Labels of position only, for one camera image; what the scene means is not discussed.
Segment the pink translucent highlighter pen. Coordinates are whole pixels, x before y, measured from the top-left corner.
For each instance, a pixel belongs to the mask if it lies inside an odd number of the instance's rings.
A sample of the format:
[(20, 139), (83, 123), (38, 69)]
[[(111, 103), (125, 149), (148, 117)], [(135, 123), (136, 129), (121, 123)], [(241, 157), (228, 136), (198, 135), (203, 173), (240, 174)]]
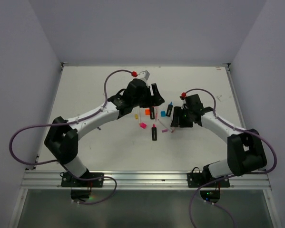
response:
[(158, 119), (158, 106), (155, 107), (155, 121)]

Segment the black orange highlighter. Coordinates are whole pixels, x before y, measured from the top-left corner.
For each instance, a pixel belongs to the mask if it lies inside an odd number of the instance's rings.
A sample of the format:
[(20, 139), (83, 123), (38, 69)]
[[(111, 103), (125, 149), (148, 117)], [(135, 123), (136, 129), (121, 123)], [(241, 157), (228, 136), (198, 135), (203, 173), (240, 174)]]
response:
[(155, 119), (155, 108), (154, 107), (150, 107), (149, 108), (149, 112), (150, 112), (150, 119), (154, 120)]

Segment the black blue highlighter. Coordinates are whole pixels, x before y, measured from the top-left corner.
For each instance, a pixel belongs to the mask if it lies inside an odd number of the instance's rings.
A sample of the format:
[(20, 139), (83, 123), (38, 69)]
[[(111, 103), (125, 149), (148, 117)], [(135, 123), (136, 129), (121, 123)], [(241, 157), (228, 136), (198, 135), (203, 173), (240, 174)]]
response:
[(167, 106), (167, 112), (166, 112), (167, 117), (171, 116), (172, 110), (173, 110), (173, 103), (170, 102), (169, 105)]

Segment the white yellow pen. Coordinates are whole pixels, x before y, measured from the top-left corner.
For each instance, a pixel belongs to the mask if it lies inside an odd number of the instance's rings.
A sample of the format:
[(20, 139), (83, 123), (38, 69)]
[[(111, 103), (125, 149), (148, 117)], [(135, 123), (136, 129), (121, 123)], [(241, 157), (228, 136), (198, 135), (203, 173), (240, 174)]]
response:
[(140, 113), (140, 108), (137, 109), (137, 114), (138, 114), (138, 124), (141, 124), (141, 113)]

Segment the white pen pink cap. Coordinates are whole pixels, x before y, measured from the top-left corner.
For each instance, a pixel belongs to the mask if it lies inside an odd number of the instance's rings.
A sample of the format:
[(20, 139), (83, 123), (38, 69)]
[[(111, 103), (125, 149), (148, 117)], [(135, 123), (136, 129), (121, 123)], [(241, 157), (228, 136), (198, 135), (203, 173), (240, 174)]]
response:
[(159, 121), (159, 123), (160, 123), (163, 127), (165, 127), (168, 131), (170, 131), (170, 132), (173, 131), (170, 127), (168, 127), (168, 126), (167, 126), (165, 123), (163, 123), (160, 119), (158, 119), (158, 121)]

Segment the pink highlighter cap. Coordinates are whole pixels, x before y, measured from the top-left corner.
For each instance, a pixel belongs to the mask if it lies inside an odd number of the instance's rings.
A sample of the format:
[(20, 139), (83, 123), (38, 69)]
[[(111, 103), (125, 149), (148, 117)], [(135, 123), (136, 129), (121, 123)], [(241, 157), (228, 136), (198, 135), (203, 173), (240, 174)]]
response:
[(147, 125), (145, 123), (140, 123), (140, 127), (146, 129)]

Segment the black marker pen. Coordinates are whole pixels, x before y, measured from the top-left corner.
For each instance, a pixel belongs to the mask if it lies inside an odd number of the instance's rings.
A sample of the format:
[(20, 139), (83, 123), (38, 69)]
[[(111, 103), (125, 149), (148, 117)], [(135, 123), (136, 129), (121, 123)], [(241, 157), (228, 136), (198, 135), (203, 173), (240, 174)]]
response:
[(156, 141), (157, 140), (157, 127), (155, 124), (153, 124), (151, 127), (151, 134), (152, 134), (152, 140)]

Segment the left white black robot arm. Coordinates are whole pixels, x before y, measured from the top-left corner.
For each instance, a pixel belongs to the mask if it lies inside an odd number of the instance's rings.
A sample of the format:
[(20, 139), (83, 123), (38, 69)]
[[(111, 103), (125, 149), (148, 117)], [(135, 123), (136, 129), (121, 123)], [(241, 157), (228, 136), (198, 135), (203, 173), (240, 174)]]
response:
[(130, 114), (135, 107), (156, 107), (164, 101), (157, 84), (149, 86), (145, 80), (133, 79), (104, 104), (77, 119), (55, 118), (44, 144), (60, 165), (72, 174), (72, 181), (80, 187), (85, 186), (89, 180), (89, 171), (78, 156), (79, 141), (96, 128)]

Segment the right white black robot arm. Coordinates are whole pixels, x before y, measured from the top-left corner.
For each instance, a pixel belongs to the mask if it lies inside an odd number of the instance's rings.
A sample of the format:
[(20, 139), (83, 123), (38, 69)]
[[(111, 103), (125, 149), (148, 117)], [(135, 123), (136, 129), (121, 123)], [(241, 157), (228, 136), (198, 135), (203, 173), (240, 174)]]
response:
[(203, 167), (202, 181), (214, 186), (220, 177), (241, 176), (261, 169), (267, 159), (258, 131), (237, 128), (216, 115), (214, 108), (204, 107), (199, 95), (180, 96), (182, 106), (173, 109), (172, 128), (192, 128), (193, 124), (204, 127), (227, 144), (226, 159)]

